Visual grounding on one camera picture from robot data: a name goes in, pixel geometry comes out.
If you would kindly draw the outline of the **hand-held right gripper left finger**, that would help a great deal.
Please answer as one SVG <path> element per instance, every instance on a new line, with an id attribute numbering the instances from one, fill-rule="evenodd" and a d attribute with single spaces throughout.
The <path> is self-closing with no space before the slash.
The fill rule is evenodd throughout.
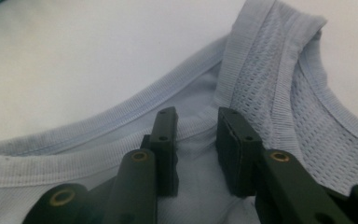
<path id="1" fill-rule="evenodd" d="M 178 194 L 177 122 L 178 115 L 174 106 L 160 110 L 151 134 L 146 134 L 141 144 L 141 148 L 149 149 L 155 154 L 158 196 L 161 197 L 176 197 Z"/>

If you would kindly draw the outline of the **light blue sleeveless top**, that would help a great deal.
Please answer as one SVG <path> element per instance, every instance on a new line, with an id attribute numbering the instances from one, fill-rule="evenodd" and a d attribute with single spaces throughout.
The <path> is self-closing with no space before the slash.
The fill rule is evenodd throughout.
<path id="1" fill-rule="evenodd" d="M 157 112 L 179 114 L 179 193 L 158 224 L 259 224 L 253 198 L 228 191 L 215 146 L 218 110 L 243 115 L 269 149 L 296 156 L 322 185 L 358 184 L 358 118 L 327 87 L 322 18 L 277 0 L 246 0 L 230 34 L 100 115 L 0 142 L 0 224 L 23 224 L 56 187 L 93 191 L 138 147 Z"/>

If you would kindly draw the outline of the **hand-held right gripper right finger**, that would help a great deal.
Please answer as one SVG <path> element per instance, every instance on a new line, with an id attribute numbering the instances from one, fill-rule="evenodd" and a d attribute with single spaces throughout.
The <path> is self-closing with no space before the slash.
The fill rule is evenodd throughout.
<path id="1" fill-rule="evenodd" d="M 263 144 L 240 112 L 219 108 L 215 146 L 229 192 L 240 198 L 254 196 L 255 161 Z"/>

